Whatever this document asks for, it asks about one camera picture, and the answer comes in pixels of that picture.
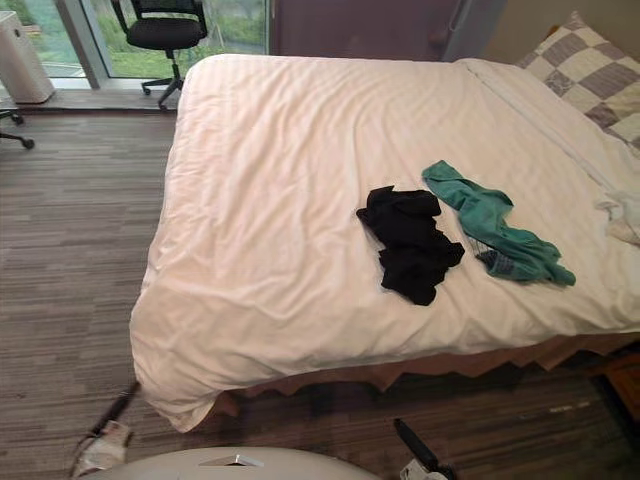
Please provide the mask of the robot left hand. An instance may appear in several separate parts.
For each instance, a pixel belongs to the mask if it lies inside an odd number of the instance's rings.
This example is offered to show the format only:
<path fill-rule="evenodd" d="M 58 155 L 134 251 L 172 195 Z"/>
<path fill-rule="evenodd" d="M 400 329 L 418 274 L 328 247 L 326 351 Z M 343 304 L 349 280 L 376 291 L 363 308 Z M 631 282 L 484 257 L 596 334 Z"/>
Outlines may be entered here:
<path fill-rule="evenodd" d="M 69 479 L 107 470 L 125 463 L 131 430 L 119 422 L 139 390 L 133 381 L 121 391 L 93 427 L 78 442 L 69 470 Z"/>

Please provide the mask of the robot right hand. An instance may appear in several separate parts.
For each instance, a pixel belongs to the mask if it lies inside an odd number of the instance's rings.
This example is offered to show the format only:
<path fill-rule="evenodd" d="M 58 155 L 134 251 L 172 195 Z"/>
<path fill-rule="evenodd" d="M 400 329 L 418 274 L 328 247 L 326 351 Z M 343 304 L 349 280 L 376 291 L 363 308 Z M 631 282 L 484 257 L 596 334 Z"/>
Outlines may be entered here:
<path fill-rule="evenodd" d="M 402 480 L 454 480 L 453 468 L 441 464 L 438 457 L 427 447 L 418 435 L 400 418 L 393 421 L 397 435 L 412 453 L 412 460 L 400 471 Z"/>

